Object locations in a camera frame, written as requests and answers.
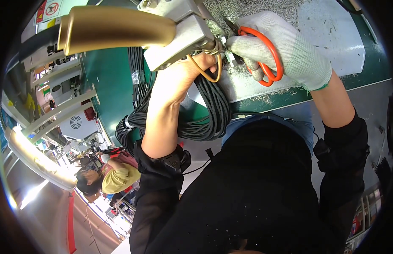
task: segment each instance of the orange wire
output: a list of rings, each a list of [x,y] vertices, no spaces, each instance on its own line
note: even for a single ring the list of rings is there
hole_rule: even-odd
[[[192,58],[192,56],[191,56],[190,54],[187,55],[187,58],[188,58],[189,60],[191,60],[191,62],[194,63],[195,67],[199,70],[199,72],[200,72],[206,79],[208,79],[209,81],[211,81],[211,82],[213,82],[213,83],[218,82],[219,79],[220,79],[220,75],[222,75],[222,59],[221,59],[221,57],[220,57],[220,54],[217,54],[216,57],[218,58],[218,76],[216,77],[216,79],[213,79],[213,78],[209,77],[209,75],[206,74],[206,73],[204,72],[204,70],[201,69],[201,68],[199,67],[199,65],[195,62],[194,58]]]
[[[274,44],[264,34],[260,33],[257,30],[254,30],[250,27],[241,26],[238,33],[239,33],[239,35],[247,35],[247,33],[250,33],[250,34],[254,35],[255,37],[259,38],[260,40],[262,40],[264,42],[264,44],[268,47],[271,54],[273,55],[275,65],[277,68],[277,76],[275,76],[271,72],[271,69],[267,65],[265,65],[264,63],[259,63],[260,67],[262,68],[263,72],[265,73],[265,75],[268,78],[268,82],[261,80],[261,81],[259,81],[259,83],[264,85],[265,87],[269,87],[274,83],[274,81],[280,81],[280,79],[283,77],[284,68],[283,68],[283,65],[280,61],[280,57],[278,56],[278,53],[277,53],[277,50],[276,50]]]

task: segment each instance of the yellow shirt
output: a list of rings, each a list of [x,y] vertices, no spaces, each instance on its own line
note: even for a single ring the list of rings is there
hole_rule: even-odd
[[[135,167],[126,163],[122,164],[125,166],[124,168],[111,169],[105,175],[102,181],[103,193],[119,193],[140,179],[140,172]]]

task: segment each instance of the green workbench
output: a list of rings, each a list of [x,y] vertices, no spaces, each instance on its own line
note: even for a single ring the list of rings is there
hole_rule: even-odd
[[[387,57],[381,45],[374,43],[373,37],[359,15],[352,15],[362,38],[366,51],[362,73],[341,77],[347,90],[374,84],[390,79]],[[95,50],[82,54],[81,63],[85,74],[82,78],[83,90],[90,89],[92,84],[98,94],[99,105],[94,100],[95,110],[111,140],[116,146],[120,143],[115,137],[118,122],[133,111],[133,85],[129,69],[127,48],[111,48]],[[236,112],[266,112],[289,105],[311,100],[311,94],[304,90],[291,88],[288,93],[272,93],[266,99],[245,99],[231,104]],[[205,107],[193,103],[187,112],[181,112],[180,117],[186,120],[199,119],[208,115]]]

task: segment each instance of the orange scissors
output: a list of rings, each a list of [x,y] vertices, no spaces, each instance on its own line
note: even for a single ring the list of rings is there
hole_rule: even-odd
[[[219,14],[219,15],[225,21],[225,23],[232,29],[232,31],[235,34],[238,34],[238,35],[252,34],[252,35],[254,35],[255,37],[259,38],[260,40],[262,40],[264,42],[264,44],[268,47],[271,54],[273,55],[275,65],[277,68],[277,75],[275,76],[271,72],[271,69],[267,65],[259,62],[260,67],[262,68],[263,72],[265,73],[265,75],[268,78],[268,82],[261,80],[261,81],[259,81],[259,83],[264,85],[265,87],[269,87],[274,83],[274,81],[280,81],[280,79],[283,77],[284,68],[283,68],[283,65],[280,61],[280,57],[277,53],[277,50],[276,50],[274,44],[264,34],[260,33],[259,31],[255,30],[253,28],[250,28],[250,27],[245,27],[245,26],[241,26],[240,28],[238,28],[235,24],[230,22],[225,16],[223,16],[222,14]]]

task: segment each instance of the blue jeans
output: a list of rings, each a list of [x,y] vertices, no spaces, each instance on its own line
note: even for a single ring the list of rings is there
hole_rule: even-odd
[[[271,119],[298,133],[307,144],[309,150],[311,151],[311,156],[313,155],[312,148],[314,146],[314,127],[312,126],[312,113],[308,102],[285,107],[282,109],[276,109],[267,112],[269,114],[275,115],[252,115],[246,118],[239,118],[230,121],[229,125],[226,127],[226,134],[222,138],[222,146],[225,141],[240,127],[245,124],[260,120],[260,119]]]

